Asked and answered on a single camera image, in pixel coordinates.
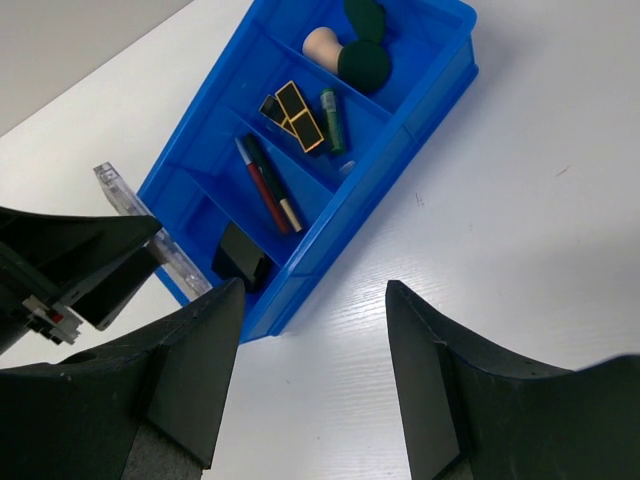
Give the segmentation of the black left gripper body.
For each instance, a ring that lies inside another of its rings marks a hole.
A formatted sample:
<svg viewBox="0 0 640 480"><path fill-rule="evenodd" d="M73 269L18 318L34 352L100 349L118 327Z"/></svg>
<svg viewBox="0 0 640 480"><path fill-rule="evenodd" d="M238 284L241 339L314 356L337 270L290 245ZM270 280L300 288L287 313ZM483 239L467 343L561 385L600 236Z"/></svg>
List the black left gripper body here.
<svg viewBox="0 0 640 480"><path fill-rule="evenodd" d="M2 353L28 331L56 345L74 344L81 324L51 280L14 250L1 250Z"/></svg>

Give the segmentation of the black square compact case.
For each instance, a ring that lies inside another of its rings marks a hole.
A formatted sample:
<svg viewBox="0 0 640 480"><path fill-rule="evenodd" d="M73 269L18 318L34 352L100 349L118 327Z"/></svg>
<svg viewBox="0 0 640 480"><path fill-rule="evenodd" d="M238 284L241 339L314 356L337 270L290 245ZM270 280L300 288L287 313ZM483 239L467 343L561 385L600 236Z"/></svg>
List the black square compact case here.
<svg viewBox="0 0 640 480"><path fill-rule="evenodd" d="M230 222L216 247L211 269L221 279L239 278L245 291L264 287L274 263L243 230Z"/></svg>

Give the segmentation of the dark green labelled round puff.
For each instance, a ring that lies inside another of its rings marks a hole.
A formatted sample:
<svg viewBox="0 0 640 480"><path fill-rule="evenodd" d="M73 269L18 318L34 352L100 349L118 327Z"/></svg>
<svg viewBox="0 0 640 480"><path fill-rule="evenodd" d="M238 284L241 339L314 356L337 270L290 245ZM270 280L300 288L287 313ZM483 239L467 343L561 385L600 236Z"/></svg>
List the dark green labelled round puff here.
<svg viewBox="0 0 640 480"><path fill-rule="evenodd" d="M390 57L379 44L358 40L346 45L338 58L338 76L361 93L373 93L389 80Z"/></svg>

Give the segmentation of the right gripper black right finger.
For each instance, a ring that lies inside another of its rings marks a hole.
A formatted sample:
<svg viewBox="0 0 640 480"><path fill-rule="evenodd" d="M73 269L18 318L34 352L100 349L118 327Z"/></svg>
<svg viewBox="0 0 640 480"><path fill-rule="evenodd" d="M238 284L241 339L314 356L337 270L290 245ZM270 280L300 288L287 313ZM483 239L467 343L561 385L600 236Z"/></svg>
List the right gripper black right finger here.
<svg viewBox="0 0 640 480"><path fill-rule="evenodd" d="M385 296L415 479L635 479L639 358L577 371L510 351L404 283Z"/></svg>

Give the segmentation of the black gold square lipstick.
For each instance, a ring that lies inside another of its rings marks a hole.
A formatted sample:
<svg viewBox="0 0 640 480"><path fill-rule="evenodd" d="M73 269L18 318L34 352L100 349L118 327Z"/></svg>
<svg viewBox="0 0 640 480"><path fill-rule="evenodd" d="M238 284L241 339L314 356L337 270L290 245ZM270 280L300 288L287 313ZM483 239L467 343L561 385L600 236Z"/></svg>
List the black gold square lipstick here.
<svg viewBox="0 0 640 480"><path fill-rule="evenodd" d="M275 94L305 153L312 152L324 142L310 108L293 81L287 82Z"/></svg>

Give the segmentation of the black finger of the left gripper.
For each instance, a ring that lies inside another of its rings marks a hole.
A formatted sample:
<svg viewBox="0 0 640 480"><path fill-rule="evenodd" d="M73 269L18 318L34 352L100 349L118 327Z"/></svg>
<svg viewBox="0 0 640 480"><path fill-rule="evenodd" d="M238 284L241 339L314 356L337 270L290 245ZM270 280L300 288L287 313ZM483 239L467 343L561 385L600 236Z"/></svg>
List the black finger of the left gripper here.
<svg viewBox="0 0 640 480"><path fill-rule="evenodd" d="M59 289L62 303L105 330L158 268L147 244L154 217L58 216L1 210L1 250L12 249Z"/></svg>

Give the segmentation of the beige makeup sponge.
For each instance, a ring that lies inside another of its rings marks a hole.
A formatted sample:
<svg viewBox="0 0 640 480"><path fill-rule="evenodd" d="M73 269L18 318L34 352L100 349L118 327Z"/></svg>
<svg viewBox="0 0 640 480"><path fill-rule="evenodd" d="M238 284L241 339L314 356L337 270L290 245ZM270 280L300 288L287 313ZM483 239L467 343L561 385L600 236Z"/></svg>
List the beige makeup sponge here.
<svg viewBox="0 0 640 480"><path fill-rule="evenodd" d="M328 27L318 27L310 32L302 45L303 54L329 72L339 73L339 58L344 46L336 33Z"/></svg>

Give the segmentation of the green lip balm tube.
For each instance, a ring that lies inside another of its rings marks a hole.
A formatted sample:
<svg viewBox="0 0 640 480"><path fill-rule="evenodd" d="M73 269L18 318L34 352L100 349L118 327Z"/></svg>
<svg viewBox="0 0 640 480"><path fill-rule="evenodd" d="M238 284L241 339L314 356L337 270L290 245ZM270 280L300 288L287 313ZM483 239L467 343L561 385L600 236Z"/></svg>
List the green lip balm tube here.
<svg viewBox="0 0 640 480"><path fill-rule="evenodd" d="M320 101L325 117L329 150L334 155L344 154L346 151L346 142L344 139L336 93L333 89L325 89L321 93Z"/></svg>

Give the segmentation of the red silver lip gloss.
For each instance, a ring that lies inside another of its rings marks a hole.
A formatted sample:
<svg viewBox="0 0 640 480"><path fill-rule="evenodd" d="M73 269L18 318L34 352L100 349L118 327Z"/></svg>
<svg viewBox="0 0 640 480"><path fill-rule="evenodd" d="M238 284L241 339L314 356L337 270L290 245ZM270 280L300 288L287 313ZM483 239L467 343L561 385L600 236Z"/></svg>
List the red silver lip gloss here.
<svg viewBox="0 0 640 480"><path fill-rule="evenodd" d="M288 226L287 220L285 219L284 214L281 212L279 206L277 205L275 199L273 198L273 195L271 194L271 191L259 167L252 160L252 157L250 156L243 141L239 137L235 137L234 142L249 172L249 175L251 176L254 184L256 185L256 188L261 196L261 199L263 200L277 228L282 234L288 234L289 226Z"/></svg>

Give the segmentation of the gold capped dark pencil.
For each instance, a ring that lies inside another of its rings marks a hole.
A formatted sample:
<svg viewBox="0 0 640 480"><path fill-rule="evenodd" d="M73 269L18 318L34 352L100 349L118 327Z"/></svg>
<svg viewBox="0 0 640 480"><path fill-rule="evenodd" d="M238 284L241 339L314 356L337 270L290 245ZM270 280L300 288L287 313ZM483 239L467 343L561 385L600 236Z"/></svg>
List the gold capped dark pencil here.
<svg viewBox="0 0 640 480"><path fill-rule="evenodd" d="M246 134L243 137L243 142L252 159L260 168L273 197L282 208L293 230L296 233L300 233L303 230L302 222L298 214L295 212L295 209L289 199L288 191L279 176L275 164L267 155L266 151L263 149L254 134Z"/></svg>

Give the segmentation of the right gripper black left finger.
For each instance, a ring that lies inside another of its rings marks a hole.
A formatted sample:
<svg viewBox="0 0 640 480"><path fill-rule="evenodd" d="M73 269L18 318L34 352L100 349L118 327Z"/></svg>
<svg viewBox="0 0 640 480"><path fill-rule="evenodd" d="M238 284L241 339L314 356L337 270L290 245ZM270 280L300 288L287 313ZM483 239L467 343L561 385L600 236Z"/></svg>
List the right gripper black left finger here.
<svg viewBox="0 0 640 480"><path fill-rule="evenodd" d="M213 461L245 308L231 280L57 364L1 373L5 479L198 479Z"/></svg>

